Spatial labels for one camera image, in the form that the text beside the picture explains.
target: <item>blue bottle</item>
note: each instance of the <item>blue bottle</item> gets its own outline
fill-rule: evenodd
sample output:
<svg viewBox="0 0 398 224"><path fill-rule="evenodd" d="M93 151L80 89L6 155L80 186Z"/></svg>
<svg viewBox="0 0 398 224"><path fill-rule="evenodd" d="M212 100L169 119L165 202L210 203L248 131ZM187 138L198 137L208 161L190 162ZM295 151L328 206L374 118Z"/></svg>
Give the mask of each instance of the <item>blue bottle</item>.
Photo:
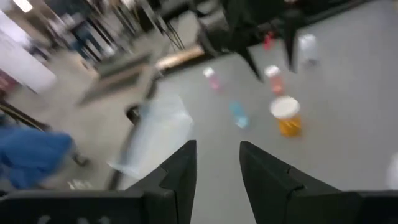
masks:
<svg viewBox="0 0 398 224"><path fill-rule="evenodd" d="M235 124L240 128L249 126L249 118L244 113L242 105L237 101L232 101L229 104L229 109L234 117Z"/></svg>

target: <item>white table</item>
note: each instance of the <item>white table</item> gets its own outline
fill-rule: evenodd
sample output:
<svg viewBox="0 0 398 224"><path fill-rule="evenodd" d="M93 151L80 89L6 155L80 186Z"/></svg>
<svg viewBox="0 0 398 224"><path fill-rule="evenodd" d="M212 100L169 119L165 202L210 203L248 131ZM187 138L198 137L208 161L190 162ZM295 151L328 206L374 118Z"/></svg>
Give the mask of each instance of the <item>white table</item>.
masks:
<svg viewBox="0 0 398 224"><path fill-rule="evenodd" d="M390 157L398 152L398 14L392 1L374 1L307 27L317 36L317 67L287 71L281 42L251 49L260 70L276 64L287 92L302 106L303 136L281 136L260 83L238 55L177 72L159 95L178 94L195 123L197 189L192 224L255 223L239 165L246 140L338 189L386 189ZM225 87L217 95L202 75L212 67ZM251 118L239 129L228 109L239 100ZM131 182L125 178L121 187Z"/></svg>

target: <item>blue cloth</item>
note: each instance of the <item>blue cloth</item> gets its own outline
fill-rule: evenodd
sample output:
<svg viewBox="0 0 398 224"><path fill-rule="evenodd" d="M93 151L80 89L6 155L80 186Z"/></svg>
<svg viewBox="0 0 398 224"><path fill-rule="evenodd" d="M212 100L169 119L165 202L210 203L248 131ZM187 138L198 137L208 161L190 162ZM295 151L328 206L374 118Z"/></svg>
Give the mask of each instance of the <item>blue cloth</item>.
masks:
<svg viewBox="0 0 398 224"><path fill-rule="evenodd" d="M0 127L0 163L17 189L37 186L51 175L73 145L65 133L20 127Z"/></svg>

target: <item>yellow cup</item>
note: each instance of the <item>yellow cup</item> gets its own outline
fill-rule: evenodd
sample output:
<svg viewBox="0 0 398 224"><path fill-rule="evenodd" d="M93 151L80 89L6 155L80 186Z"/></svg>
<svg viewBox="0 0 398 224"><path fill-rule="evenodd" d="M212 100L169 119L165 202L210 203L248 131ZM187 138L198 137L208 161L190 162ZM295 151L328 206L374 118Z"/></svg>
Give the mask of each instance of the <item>yellow cup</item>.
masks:
<svg viewBox="0 0 398 224"><path fill-rule="evenodd" d="M276 98L269 107L278 120L279 131L284 136L297 136L301 133L300 104L290 96Z"/></svg>

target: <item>plastic bag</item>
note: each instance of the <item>plastic bag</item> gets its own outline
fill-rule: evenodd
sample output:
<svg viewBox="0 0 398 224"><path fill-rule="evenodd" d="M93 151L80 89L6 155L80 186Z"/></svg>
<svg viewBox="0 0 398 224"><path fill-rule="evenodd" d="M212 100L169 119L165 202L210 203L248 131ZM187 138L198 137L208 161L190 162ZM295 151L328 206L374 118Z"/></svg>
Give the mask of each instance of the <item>plastic bag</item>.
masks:
<svg viewBox="0 0 398 224"><path fill-rule="evenodd" d="M179 96L148 101L139 108L139 114L141 120L128 149L109 165L142 179L190 139L193 121Z"/></svg>

